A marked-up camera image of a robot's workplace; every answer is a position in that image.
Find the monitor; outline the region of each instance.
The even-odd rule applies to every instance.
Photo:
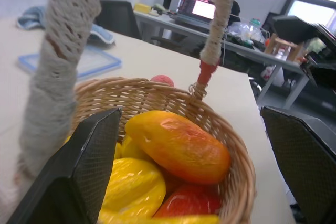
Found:
[[[210,22],[215,16],[215,10],[211,0],[181,0],[178,13]]]

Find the red fruit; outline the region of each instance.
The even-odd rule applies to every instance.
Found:
[[[185,185],[168,198],[154,217],[213,215],[219,213],[220,203],[213,187]]]
[[[160,82],[160,83],[166,83],[169,86],[174,86],[174,82],[172,81],[172,79],[170,79],[168,76],[164,76],[164,75],[159,75],[159,76],[154,76],[151,81],[155,81],[155,82]]]

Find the fake fruit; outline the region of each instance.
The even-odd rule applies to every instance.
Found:
[[[145,161],[152,162],[153,159],[146,154],[131,137],[125,136],[122,142],[122,156],[123,157],[133,157],[136,159],[141,159]]]
[[[154,161],[193,184],[218,184],[228,173],[226,147],[188,119],[148,111],[129,119],[125,131]]]
[[[174,82],[172,79],[170,79],[168,76],[164,76],[164,75],[159,75],[159,76],[154,76],[151,81],[155,81],[155,82],[160,82],[160,83],[166,83],[171,87],[174,87]]]
[[[221,199],[212,187],[184,185],[173,193],[155,217],[217,214]]]
[[[151,217],[165,193],[163,176],[154,164],[121,158],[113,163],[102,208],[129,217]]]
[[[122,147],[120,143],[116,144],[116,149],[114,151],[114,160],[120,159],[121,158],[121,153],[122,153]]]
[[[65,140],[64,144],[68,143],[70,138],[71,138],[71,136],[68,136],[67,139]]]
[[[101,224],[219,224],[217,215],[142,219],[121,216],[105,209],[100,210],[98,220]]]

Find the blue cloth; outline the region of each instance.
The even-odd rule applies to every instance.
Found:
[[[21,17],[17,19],[17,26],[24,30],[31,30],[33,28],[45,28],[45,13],[45,6],[33,6],[26,10],[21,15]],[[114,37],[101,26],[93,24],[89,41],[101,41],[109,45],[114,42]]]

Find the yellow object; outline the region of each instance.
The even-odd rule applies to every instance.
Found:
[[[217,215],[142,219],[115,215],[104,209],[100,211],[98,220],[101,224],[219,224]]]
[[[120,159],[122,157],[122,147],[120,143],[117,143],[116,149],[114,151],[114,160]]]
[[[141,13],[146,13],[148,14],[151,11],[152,7],[149,5],[141,4],[141,3],[136,3],[134,6],[134,10],[137,12]]]
[[[163,176],[154,164],[134,158],[117,159],[102,209],[129,217],[151,217],[165,193]]]
[[[125,136],[122,142],[122,157],[133,157],[136,159],[153,162],[153,159],[146,154],[131,137]]]
[[[64,144],[68,143],[70,138],[71,138],[71,136],[68,136],[68,138],[65,140]]]

